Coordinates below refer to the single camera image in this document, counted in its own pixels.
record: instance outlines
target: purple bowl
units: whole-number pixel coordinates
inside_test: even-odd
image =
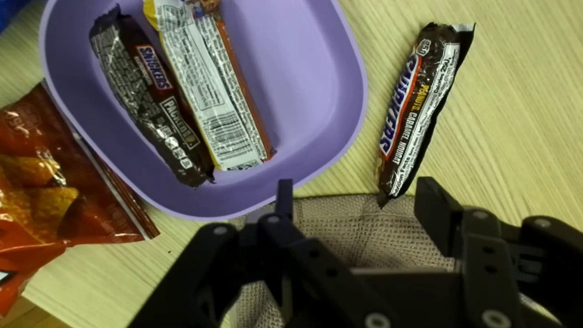
[[[56,106],[90,148],[145,201],[172,216],[223,221],[274,199],[331,167],[353,143],[365,77],[336,0],[221,0],[225,24],[276,156],[214,185],[180,185],[116,103],[88,50],[92,21],[114,4],[149,34],[139,0],[48,0],[39,50]]]

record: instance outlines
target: wood grain surface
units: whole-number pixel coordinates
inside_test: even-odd
[[[583,230],[583,3],[340,0],[367,74],[358,139],[296,198],[371,194],[389,92],[427,23],[475,23],[418,176],[507,223],[546,214]],[[0,35],[0,106],[41,79],[34,3]],[[150,210],[161,236],[68,250],[36,274],[25,298],[70,327],[125,327],[200,225]]]

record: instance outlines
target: orange chip bag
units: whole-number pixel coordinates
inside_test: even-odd
[[[134,194],[76,139],[41,86],[0,110],[0,318],[67,247],[156,234]]]

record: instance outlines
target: candy bar wrapper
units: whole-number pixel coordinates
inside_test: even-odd
[[[258,167],[274,152],[218,10],[218,0],[143,0],[143,15],[160,35],[212,163],[234,172]]]
[[[174,178],[187,187],[212,181],[207,148],[181,117],[176,83],[138,24],[114,8],[88,39],[109,88]]]
[[[1,318],[65,249],[143,241],[158,230],[37,85],[0,110],[0,234]]]
[[[391,94],[378,143],[378,207],[402,196],[413,181],[471,41],[473,26],[420,30]]]

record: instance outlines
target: wooden table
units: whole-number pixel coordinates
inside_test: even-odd
[[[375,192],[375,145],[409,43],[431,21],[477,23],[418,176],[507,223],[546,214],[583,230],[580,0],[340,4],[367,70],[365,123],[351,150],[296,198]],[[34,3],[0,35],[0,106],[41,79],[39,12]],[[125,327],[200,227],[156,210],[150,216],[158,239],[68,250],[39,270],[23,296],[70,327]]]

